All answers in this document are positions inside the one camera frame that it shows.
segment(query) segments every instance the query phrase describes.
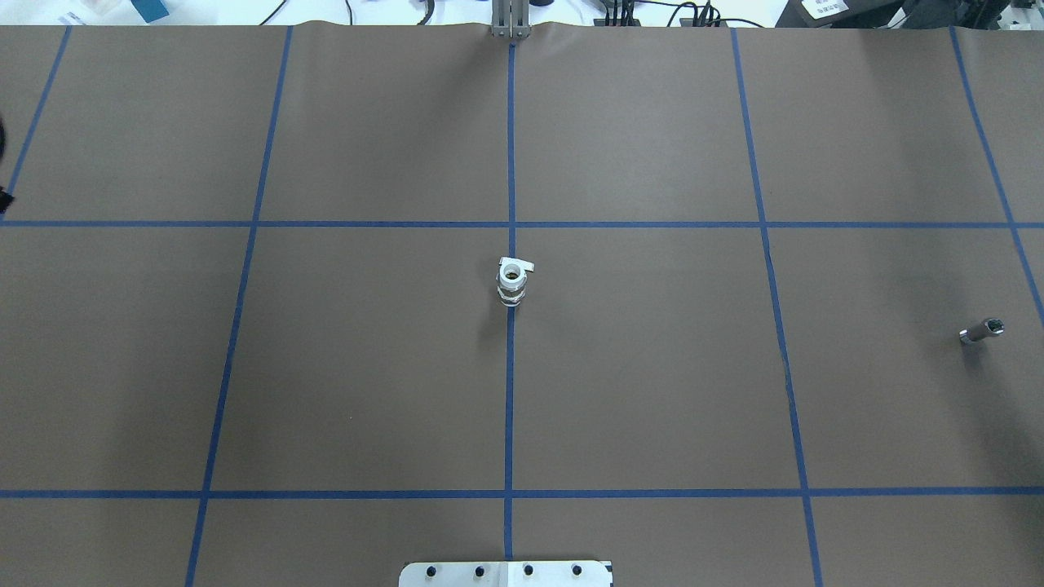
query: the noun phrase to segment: metal socket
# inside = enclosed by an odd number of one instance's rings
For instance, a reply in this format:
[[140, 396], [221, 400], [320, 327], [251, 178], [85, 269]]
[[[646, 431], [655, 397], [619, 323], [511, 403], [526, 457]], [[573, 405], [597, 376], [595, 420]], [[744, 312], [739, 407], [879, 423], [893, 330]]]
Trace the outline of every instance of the metal socket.
[[960, 342], [965, 345], [972, 345], [986, 338], [996, 338], [1004, 333], [1004, 323], [999, 318], [988, 318], [971, 328], [966, 328], [957, 333]]

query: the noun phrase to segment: black cable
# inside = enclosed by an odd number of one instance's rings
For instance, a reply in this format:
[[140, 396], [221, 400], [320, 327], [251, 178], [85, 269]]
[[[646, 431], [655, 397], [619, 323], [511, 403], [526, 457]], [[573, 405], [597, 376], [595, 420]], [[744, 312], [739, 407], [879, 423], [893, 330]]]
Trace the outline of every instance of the black cable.
[[982, 5], [979, 6], [979, 14], [975, 15], [975, 22], [972, 23], [972, 28], [978, 28], [979, 21], [982, 20], [982, 13], [986, 11], [986, 5], [989, 3], [988, 0], [982, 0]]
[[[272, 10], [270, 15], [268, 15], [268, 18], [261, 21], [261, 25], [263, 26], [268, 24], [268, 21], [270, 21], [272, 17], [275, 17], [280, 10], [283, 9], [283, 6], [286, 5], [287, 1], [288, 0], [283, 0], [282, 2], [280, 2], [279, 6], [276, 6], [276, 9]], [[352, 5], [348, 2], [348, 0], [345, 0], [345, 7], [348, 8], [348, 24], [355, 24], [355, 13], [352, 11]]]
[[681, 4], [674, 4], [674, 11], [670, 14], [670, 18], [667, 19], [667, 26], [674, 23], [674, 17], [678, 16], [678, 11], [682, 8], [689, 6], [692, 8], [692, 20], [696, 20], [696, 15], [699, 14], [699, 6], [696, 6], [695, 2], [682, 2]]
[[762, 26], [762, 25], [760, 25], [760, 24], [758, 24], [758, 23], [756, 23], [754, 21], [749, 21], [746, 19], [715, 19], [715, 20], [712, 20], [712, 21], [708, 22], [704, 26], [714, 26], [714, 25], [716, 25], [719, 22], [733, 22], [733, 21], [735, 21], [735, 22], [745, 22], [746, 24], [753, 24], [754, 26], [756, 26], [758, 28], [764, 28], [764, 26]]
[[279, 13], [280, 10], [282, 10], [283, 6], [285, 6], [285, 5], [286, 5], [286, 0], [283, 0], [282, 2], [280, 2], [279, 6], [276, 6], [276, 9], [272, 10], [270, 15], [268, 15], [268, 18], [266, 18], [265, 20], [261, 21], [261, 26], [264, 26], [264, 25], [268, 24], [268, 21], [271, 20], [271, 17], [275, 17], [276, 14]]
[[428, 0], [428, 6], [424, 9], [424, 18], [421, 19], [421, 22], [417, 23], [417, 26], [424, 26], [428, 24], [428, 21], [431, 20], [431, 15], [433, 14], [435, 14], [435, 0]]
[[704, 4], [704, 7], [699, 10], [699, 16], [692, 21], [692, 26], [704, 26], [704, 23], [709, 20], [712, 20], [710, 2]]

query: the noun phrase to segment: white surface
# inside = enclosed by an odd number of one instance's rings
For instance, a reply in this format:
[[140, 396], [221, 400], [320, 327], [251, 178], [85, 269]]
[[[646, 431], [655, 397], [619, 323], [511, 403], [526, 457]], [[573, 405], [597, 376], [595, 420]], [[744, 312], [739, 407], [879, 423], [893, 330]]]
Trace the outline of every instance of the white surface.
[[[259, 24], [279, 5], [279, 0], [164, 0], [170, 16], [153, 25], [173, 24]], [[356, 24], [417, 24], [424, 17], [422, 0], [350, 0]], [[0, 24], [62, 24], [58, 20], [73, 13], [87, 24], [142, 25], [145, 22], [129, 0], [121, 0], [108, 14], [98, 15], [87, 7], [90, 0], [0, 0]], [[714, 0], [722, 18], [749, 19], [773, 26], [786, 0]], [[673, 11], [669, 6], [637, 4], [635, 17], [643, 26], [663, 26]], [[591, 25], [604, 16], [596, 0], [554, 0], [550, 6], [530, 6], [529, 20]], [[466, 22], [490, 23], [489, 0], [435, 0], [431, 24]], [[270, 24], [299, 24], [310, 20], [348, 24], [343, 0], [288, 0]], [[749, 26], [743, 23], [730, 23]]]
[[[475, 567], [481, 565], [485, 574], [475, 577]], [[532, 574], [526, 576], [526, 565]], [[583, 569], [579, 576], [572, 572], [573, 565]], [[399, 587], [612, 587], [613, 573], [606, 568], [609, 562], [598, 561], [529, 561], [511, 563], [412, 563], [399, 573]], [[436, 569], [428, 577], [429, 566]]]
[[848, 4], [843, 0], [801, 0], [801, 5], [815, 20], [832, 17], [848, 9]]

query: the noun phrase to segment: black object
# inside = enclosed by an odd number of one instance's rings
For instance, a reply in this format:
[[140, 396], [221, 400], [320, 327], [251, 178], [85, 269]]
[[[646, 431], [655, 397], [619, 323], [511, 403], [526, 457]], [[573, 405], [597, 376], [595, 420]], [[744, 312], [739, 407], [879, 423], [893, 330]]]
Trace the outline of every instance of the black object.
[[10, 206], [11, 202], [15, 202], [15, 196], [5, 192], [3, 188], [0, 188], [0, 214], [7, 211], [7, 207]]
[[957, 21], [962, 0], [906, 0], [903, 11], [909, 15], [903, 28], [945, 28]]
[[[265, 18], [265, 20], [261, 21], [261, 25], [263, 26], [268, 24], [268, 21], [270, 21], [272, 17], [275, 17], [277, 14], [279, 14], [280, 10], [283, 9], [283, 6], [286, 5], [286, 2], [287, 0], [282, 0], [282, 2], [279, 3], [279, 6], [276, 6], [276, 9], [272, 10], [271, 14], [268, 15], [267, 18]], [[352, 10], [352, 4], [350, 4], [348, 0], [345, 0], [345, 7], [348, 8], [348, 24], [355, 24], [355, 11]]]
[[435, 0], [428, 0], [427, 5], [424, 7], [424, 18], [421, 22], [417, 23], [418, 26], [424, 26], [428, 24], [431, 20], [431, 15], [435, 14]]
[[[7, 131], [3, 127], [3, 118], [0, 118], [0, 161], [3, 161], [3, 152], [7, 150]], [[10, 203], [15, 202], [15, 197], [3, 190], [3, 186], [0, 186], [0, 214], [7, 211], [7, 207]]]
[[957, 8], [957, 26], [968, 28], [999, 28], [997, 19], [1011, 4], [1010, 0], [973, 0]]
[[594, 19], [594, 25], [595, 26], [641, 26], [642, 21], [634, 19], [634, 20], [628, 20], [627, 24], [623, 24], [622, 22], [620, 22], [620, 24], [613, 24], [612, 21], [610, 21], [609, 24], [606, 24], [606, 19]]
[[601, 5], [606, 18], [595, 19], [595, 26], [640, 26], [635, 20], [635, 0], [601, 0]]
[[787, 0], [777, 28], [877, 28], [888, 24], [902, 7], [904, 0], [845, 0], [848, 9], [836, 15], [813, 19], [801, 0]]

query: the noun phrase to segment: metal bracket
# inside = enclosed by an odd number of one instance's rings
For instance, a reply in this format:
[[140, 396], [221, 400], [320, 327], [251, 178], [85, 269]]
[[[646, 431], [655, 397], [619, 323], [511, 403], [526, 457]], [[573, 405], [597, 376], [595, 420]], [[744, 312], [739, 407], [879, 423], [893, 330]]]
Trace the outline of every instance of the metal bracket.
[[613, 587], [608, 561], [412, 563], [399, 587]]
[[492, 29], [498, 39], [529, 37], [529, 0], [493, 0]]

